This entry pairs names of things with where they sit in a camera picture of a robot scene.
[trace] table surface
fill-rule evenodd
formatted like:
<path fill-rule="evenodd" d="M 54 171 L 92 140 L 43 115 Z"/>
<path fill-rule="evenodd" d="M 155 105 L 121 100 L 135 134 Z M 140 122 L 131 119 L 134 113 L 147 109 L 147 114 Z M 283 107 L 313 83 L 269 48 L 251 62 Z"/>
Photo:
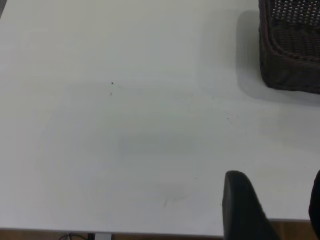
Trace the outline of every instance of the table surface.
<path fill-rule="evenodd" d="M 256 0 L 8 0 L 0 227 L 222 235 L 224 175 L 306 220 L 320 96 L 267 88 Z"/>

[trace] floor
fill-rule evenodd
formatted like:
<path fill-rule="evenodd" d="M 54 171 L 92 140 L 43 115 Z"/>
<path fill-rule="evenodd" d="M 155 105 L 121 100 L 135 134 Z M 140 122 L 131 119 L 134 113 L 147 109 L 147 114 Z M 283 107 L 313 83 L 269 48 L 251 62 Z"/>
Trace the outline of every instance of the floor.
<path fill-rule="evenodd" d="M 273 222 L 281 240 L 317 240 L 309 222 Z M 64 232 L 0 230 L 0 240 L 59 240 Z M 112 240 L 221 240 L 212 237 L 114 234 Z"/>

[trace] woven basket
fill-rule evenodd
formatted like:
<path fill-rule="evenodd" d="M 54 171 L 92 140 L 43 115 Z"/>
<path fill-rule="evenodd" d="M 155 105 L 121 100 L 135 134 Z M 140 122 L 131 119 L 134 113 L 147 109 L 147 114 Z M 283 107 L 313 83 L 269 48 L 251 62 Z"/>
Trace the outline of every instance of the woven basket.
<path fill-rule="evenodd" d="M 259 0 L 259 9 L 263 81 L 320 94 L 320 0 Z"/>

